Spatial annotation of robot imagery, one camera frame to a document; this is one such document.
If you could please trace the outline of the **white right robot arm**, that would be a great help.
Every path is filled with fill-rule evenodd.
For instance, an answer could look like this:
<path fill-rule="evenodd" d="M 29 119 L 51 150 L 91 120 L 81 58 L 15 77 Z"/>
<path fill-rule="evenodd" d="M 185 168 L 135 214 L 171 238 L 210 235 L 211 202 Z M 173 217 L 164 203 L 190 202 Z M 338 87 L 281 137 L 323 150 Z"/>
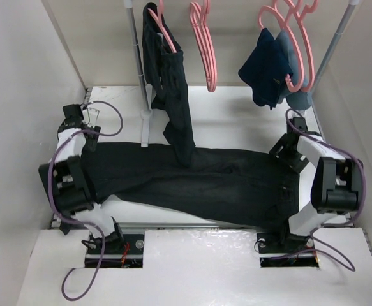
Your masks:
<path fill-rule="evenodd" d="M 278 234 L 271 234 L 263 253 L 293 253 L 312 247 L 311 230 L 339 215 L 357 213 L 366 195 L 363 163 L 309 131 L 303 117 L 287 120 L 287 132 L 270 150 L 272 157 L 300 173 L 315 169 L 309 203 L 289 217 Z"/>

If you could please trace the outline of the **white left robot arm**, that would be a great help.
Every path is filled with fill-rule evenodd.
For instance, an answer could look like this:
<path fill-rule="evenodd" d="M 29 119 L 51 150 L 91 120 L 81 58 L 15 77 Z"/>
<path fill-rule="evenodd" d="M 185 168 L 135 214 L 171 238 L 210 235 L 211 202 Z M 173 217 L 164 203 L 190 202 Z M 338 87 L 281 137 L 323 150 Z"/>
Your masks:
<path fill-rule="evenodd" d="M 83 240 L 84 246 L 98 254 L 116 253 L 126 241 L 117 221 L 102 210 L 82 160 L 84 154 L 95 152 L 102 136 L 96 120 L 84 115 L 85 109 L 80 104 L 63 107 L 56 151 L 47 164 L 40 165 L 38 173 L 50 207 L 61 222 L 61 233 L 86 228 L 89 238 Z"/>

